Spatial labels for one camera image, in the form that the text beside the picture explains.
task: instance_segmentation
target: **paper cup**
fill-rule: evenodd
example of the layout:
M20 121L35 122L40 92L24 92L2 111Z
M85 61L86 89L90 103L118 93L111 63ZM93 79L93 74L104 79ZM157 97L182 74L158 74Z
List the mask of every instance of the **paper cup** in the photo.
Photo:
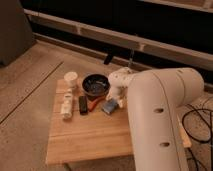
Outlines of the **paper cup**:
M76 72L68 72L64 75L64 80L70 88L77 86L78 74Z

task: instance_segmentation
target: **black bowl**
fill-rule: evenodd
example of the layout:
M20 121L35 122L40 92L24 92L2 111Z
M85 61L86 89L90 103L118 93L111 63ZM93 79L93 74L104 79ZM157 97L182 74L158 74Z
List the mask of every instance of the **black bowl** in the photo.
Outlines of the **black bowl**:
M84 79L82 87L88 99L94 100L97 97L106 95L109 91L110 84L108 78L104 75L93 74Z

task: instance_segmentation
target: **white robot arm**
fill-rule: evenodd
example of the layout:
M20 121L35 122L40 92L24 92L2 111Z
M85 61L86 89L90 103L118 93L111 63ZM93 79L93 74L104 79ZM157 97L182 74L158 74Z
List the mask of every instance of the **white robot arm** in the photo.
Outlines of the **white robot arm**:
M187 171L179 132L177 107L199 97L201 75L192 68L148 70L132 74L122 68L109 75L107 98L122 99L127 107L137 171Z

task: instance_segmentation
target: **wooden table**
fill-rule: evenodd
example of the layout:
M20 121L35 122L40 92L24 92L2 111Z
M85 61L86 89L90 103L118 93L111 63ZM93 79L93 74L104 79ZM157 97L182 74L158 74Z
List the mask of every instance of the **wooden table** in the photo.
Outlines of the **wooden table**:
M108 116L101 111L100 103L92 113L81 116L78 95L83 93L79 86L74 99L73 117L63 121L60 108L67 89L64 80L58 80L46 164L64 164L133 154L126 108L118 109ZM182 125L180 132L184 147L190 147L190 139Z

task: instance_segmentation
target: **black cable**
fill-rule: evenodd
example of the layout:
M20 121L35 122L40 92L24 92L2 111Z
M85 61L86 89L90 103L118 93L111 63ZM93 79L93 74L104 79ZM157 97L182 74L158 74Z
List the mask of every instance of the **black cable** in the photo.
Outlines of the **black cable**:
M202 168L205 170L205 171L208 171L208 169L206 168L206 166L204 166L204 164L202 162L200 162L199 160L197 159L194 159L194 158L187 158L187 161L189 160L193 160L194 162L197 162L200 166L202 166Z
M211 109L206 109L204 108L205 104L207 102L209 102L211 99L213 99L213 97L210 97L208 98L207 100L205 100L205 102L202 104L202 108L195 108L193 105L187 105L188 107L192 108L192 110L186 112L182 118L182 124L183 124L183 127L184 129L186 130L186 133L188 134L188 136L190 138L192 138L193 140L195 140L196 142L199 142L200 144L207 144L207 143L210 143L210 148L211 148L211 170L213 169L213 133L212 133L212 114L213 114L213 110ZM208 114L209 115L209 120L210 120L210 123L208 123L204 117L202 116L202 113L205 113L205 114ZM185 119L187 116L189 116L190 114L196 114L197 116L199 116L199 118L204 122L204 124L209 128L209 133L210 133L210 136L208 139L206 140L203 140L203 139L198 139L196 137L194 137L193 135L190 134L190 132L186 129L186 126L185 126ZM199 165L202 166L205 170L207 170L207 168L204 166L204 164L197 160L197 158L195 157L195 155L193 154L192 150L189 148L189 153L191 154L191 158L187 159L187 160L193 160L194 163L195 163L195 167L196 167L196 170L199 171Z
M194 160L196 170L199 171L199 166L198 166L198 162L197 162L198 160L196 159L195 155L193 154L193 152L190 148L188 148L188 151L191 154L192 159Z
M182 124L183 124L183 127L185 128L186 130L186 133L188 134L188 136L190 138L192 138L193 140L199 142L200 144L206 144L206 143L210 143L211 141L211 127L210 127L210 124L203 118L203 116L201 115L200 111L208 111L210 113L212 113L213 111L210 110L210 109L196 109L195 107L193 107L192 110L186 112L182 118ZM207 139L207 140L202 140L202 139L198 139L198 138L195 138L194 136L192 136L190 134L190 132L186 129L186 126L185 126L185 119L187 116L189 116L190 114L195 114L194 112L196 112L197 116L199 116L199 118L207 125L207 127L209 128L209 135L210 137Z

